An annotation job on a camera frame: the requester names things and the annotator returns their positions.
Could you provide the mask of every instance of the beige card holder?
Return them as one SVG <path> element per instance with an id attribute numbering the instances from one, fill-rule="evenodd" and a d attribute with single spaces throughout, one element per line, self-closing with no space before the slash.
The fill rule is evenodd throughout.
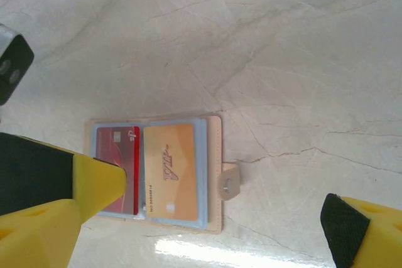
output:
<path id="1" fill-rule="evenodd" d="M 236 164 L 222 163 L 222 120 L 219 116 L 203 116 L 207 120 L 208 140 L 208 226 L 206 230 L 164 225 L 169 228 L 191 232 L 219 234 L 222 232 L 223 201 L 228 201 L 240 193 L 240 169 Z M 85 124 L 84 153 L 90 154 L 92 125 L 101 122 L 148 122 L 162 121 L 164 118 L 129 119 L 126 121 L 92 119 Z M 153 223 L 147 220 L 135 222 Z"/>

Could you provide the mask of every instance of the logo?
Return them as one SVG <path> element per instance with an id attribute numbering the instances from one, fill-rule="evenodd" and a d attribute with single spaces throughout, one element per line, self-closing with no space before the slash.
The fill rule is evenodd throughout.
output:
<path id="1" fill-rule="evenodd" d="M 172 171 L 173 162 L 168 152 L 169 146 L 162 149 L 162 163 L 163 163 L 163 180 L 178 181 L 178 176 Z"/>
<path id="2" fill-rule="evenodd" d="M 128 137 L 130 139 L 130 141 L 134 141 L 136 138 L 136 135 L 134 134 L 134 132 L 132 130 L 128 131 Z"/>

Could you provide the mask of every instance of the yellow card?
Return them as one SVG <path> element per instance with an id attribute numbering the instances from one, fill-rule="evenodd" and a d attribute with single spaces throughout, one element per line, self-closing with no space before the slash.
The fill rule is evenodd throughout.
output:
<path id="1" fill-rule="evenodd" d="M 146 214 L 197 220 L 192 124 L 144 128 Z"/>

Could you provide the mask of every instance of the marble surface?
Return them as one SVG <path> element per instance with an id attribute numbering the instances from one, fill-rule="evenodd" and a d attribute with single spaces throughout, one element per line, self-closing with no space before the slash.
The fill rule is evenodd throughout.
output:
<path id="1" fill-rule="evenodd" d="M 334 267 L 327 193 L 402 208 L 402 0 L 0 0 L 36 60 L 0 131 L 219 113 L 242 193 L 221 235 L 93 218 L 76 267 Z"/>

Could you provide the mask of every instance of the black object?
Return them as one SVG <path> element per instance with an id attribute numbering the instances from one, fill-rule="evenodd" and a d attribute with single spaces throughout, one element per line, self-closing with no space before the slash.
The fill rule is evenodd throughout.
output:
<path id="1" fill-rule="evenodd" d="M 370 219 L 335 194 L 328 194 L 321 210 L 321 225 L 337 268 L 351 268 Z"/>
<path id="2" fill-rule="evenodd" d="M 0 105 L 10 98 L 33 59 L 24 37 L 0 24 Z"/>
<path id="3" fill-rule="evenodd" d="M 73 198 L 73 154 L 0 133 L 0 215 Z"/>

